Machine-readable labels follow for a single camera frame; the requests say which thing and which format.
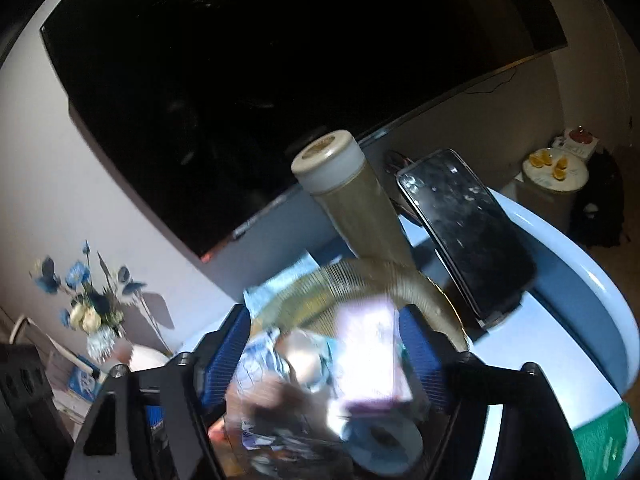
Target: white bottle cap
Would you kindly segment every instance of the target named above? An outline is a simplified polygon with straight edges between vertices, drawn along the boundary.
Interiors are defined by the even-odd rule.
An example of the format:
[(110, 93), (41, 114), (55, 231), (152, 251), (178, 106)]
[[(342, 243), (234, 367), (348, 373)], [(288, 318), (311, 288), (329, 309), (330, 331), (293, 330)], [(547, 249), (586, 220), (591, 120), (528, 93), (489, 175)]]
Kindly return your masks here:
[(314, 140), (291, 163), (291, 171), (310, 194), (321, 194), (347, 183), (365, 162), (364, 153), (347, 130)]

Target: orange slice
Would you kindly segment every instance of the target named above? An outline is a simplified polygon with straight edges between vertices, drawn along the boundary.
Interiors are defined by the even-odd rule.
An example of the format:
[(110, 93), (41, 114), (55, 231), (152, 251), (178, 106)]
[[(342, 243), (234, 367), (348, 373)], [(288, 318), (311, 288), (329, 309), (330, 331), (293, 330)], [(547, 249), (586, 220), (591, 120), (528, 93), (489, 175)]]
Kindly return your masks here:
[(542, 168), (545, 165), (544, 161), (538, 156), (537, 153), (531, 153), (529, 155), (529, 162), (534, 168)]
[(538, 156), (540, 160), (545, 163), (545, 166), (551, 166), (554, 163), (551, 159), (551, 153), (549, 153), (547, 150), (540, 150), (538, 152)]
[(551, 174), (554, 176), (554, 179), (556, 180), (564, 180), (564, 178), (566, 177), (566, 171), (563, 170), (562, 168), (558, 168), (557, 166), (553, 169)]
[(566, 170), (566, 167), (568, 164), (569, 164), (569, 161), (563, 155), (558, 159), (558, 162), (556, 162), (556, 168), (558, 168), (558, 170)]

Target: plate of orange slices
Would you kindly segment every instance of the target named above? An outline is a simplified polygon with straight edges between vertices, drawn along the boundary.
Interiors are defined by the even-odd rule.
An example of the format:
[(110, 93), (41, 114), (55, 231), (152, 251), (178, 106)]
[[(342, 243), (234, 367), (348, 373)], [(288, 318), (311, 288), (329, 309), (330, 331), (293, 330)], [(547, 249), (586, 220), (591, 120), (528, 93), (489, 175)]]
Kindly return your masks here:
[(556, 192), (578, 191), (589, 179), (585, 163), (559, 148), (529, 153), (522, 163), (522, 173), (537, 186)]

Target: black smartphone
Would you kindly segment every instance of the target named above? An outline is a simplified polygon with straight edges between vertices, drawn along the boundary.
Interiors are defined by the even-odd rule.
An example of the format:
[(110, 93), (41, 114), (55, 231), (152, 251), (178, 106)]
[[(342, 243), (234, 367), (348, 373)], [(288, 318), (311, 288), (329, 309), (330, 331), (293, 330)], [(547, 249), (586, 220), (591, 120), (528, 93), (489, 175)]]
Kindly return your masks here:
[(478, 320), (491, 324), (518, 306), (535, 263), (464, 160), (439, 150), (399, 171), (396, 180)]

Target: black bag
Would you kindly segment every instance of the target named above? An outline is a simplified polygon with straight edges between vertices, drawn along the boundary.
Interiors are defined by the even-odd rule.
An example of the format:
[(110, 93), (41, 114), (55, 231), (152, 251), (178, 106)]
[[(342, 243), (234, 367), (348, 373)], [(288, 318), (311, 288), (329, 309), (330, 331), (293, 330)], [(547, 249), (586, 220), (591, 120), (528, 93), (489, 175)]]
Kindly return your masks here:
[(594, 153), (587, 164), (589, 181), (577, 193), (569, 238), (587, 247), (620, 245), (625, 220), (622, 174), (611, 154)]

